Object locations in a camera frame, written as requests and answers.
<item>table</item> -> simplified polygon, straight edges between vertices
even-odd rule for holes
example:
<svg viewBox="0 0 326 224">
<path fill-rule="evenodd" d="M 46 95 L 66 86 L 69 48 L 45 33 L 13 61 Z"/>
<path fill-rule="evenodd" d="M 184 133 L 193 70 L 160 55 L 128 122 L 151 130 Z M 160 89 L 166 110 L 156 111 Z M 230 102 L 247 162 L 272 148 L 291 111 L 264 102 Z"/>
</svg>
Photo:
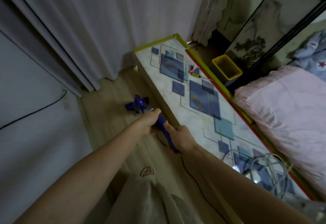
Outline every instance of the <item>table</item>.
<svg viewBox="0 0 326 224">
<path fill-rule="evenodd" d="M 196 142 L 203 148 L 220 159 L 229 151 L 223 161 L 240 173 L 250 168 L 251 160 L 247 156 L 259 157 L 269 153 L 218 89 L 210 84 L 210 80 L 201 69 L 198 69 L 198 74 L 202 78 L 186 75 L 191 65 L 195 63 L 185 52 L 185 46 L 176 37 L 172 36 L 143 46 L 135 50 L 135 56 L 138 70 L 156 95 L 172 124 L 186 125 Z M 204 103 L 207 101 L 206 96 L 208 96 L 208 107 Z M 255 164 L 254 168 L 261 170 L 259 175 L 262 181 L 258 184 L 271 190 L 273 186 L 270 170 L 264 167 L 263 162 Z M 277 177 L 282 177 L 281 165 L 273 165 L 272 170 Z M 285 183 L 289 183 L 287 190 L 289 193 L 308 199 L 291 178 L 287 177 Z"/>
</svg>

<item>bed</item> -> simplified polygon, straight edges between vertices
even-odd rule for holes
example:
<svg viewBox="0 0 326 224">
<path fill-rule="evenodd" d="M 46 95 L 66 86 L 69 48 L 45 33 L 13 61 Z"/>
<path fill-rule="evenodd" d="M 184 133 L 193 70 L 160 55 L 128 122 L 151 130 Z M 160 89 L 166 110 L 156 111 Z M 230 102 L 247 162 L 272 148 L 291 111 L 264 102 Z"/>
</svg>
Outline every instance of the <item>bed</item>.
<svg viewBox="0 0 326 224">
<path fill-rule="evenodd" d="M 326 82 L 286 65 L 238 88 L 233 101 L 326 200 Z"/>
</svg>

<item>forearm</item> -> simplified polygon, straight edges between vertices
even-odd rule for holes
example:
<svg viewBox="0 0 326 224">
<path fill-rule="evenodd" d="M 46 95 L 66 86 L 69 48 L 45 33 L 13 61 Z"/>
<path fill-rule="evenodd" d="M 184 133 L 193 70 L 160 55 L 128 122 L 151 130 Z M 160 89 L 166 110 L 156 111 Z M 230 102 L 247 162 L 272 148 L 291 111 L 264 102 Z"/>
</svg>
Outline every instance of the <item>forearm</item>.
<svg viewBox="0 0 326 224">
<path fill-rule="evenodd" d="M 16 223 L 81 223 L 142 133 L 136 121 L 62 175 Z"/>
<path fill-rule="evenodd" d="M 310 223 L 303 215 L 201 146 L 185 155 L 200 166 L 244 223 Z"/>
</svg>

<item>blue handle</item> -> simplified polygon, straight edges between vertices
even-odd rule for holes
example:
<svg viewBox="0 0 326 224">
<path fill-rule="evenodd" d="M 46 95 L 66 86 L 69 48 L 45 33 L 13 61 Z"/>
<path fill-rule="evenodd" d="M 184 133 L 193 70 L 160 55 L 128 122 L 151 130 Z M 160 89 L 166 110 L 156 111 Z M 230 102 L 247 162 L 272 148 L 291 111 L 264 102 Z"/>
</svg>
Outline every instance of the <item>blue handle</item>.
<svg viewBox="0 0 326 224">
<path fill-rule="evenodd" d="M 172 150 L 175 152 L 175 153 L 178 153 L 180 152 L 172 143 L 172 140 L 171 140 L 171 136 L 169 134 L 169 132 L 166 131 L 166 129 L 164 128 L 164 123 L 165 123 L 165 119 L 164 117 L 162 117 L 161 114 L 158 115 L 158 119 L 156 121 L 156 125 L 160 128 L 160 130 L 162 131 L 163 135 L 165 136 L 165 138 L 168 140 L 168 143 L 170 145 L 170 147 L 172 148 Z"/>
</svg>

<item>blue vacuum cleaner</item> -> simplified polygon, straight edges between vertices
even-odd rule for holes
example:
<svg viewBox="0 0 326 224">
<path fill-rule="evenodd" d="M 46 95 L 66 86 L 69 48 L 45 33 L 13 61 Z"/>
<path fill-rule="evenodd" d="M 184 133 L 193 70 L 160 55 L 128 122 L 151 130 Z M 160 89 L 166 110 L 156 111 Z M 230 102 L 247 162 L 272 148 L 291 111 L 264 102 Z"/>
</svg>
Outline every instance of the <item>blue vacuum cleaner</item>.
<svg viewBox="0 0 326 224">
<path fill-rule="evenodd" d="M 149 98 L 145 97 L 145 98 L 141 98 L 138 94 L 135 95 L 135 100 L 129 104 L 126 104 L 125 107 L 127 110 L 131 111 L 134 110 L 136 111 L 136 113 L 144 113 L 145 111 L 151 111 L 154 110 L 152 109 L 151 106 L 148 106 L 149 103 Z M 161 114 L 158 115 L 158 119 L 157 122 L 155 123 L 155 125 L 162 131 L 162 133 L 164 134 L 165 138 L 168 140 L 168 143 L 170 145 L 170 147 L 172 148 L 172 150 L 174 152 L 180 152 L 172 143 L 171 140 L 171 136 L 169 134 L 169 132 L 166 131 L 166 129 L 164 128 L 163 124 L 165 123 L 165 119 L 164 117 L 162 117 Z"/>
</svg>

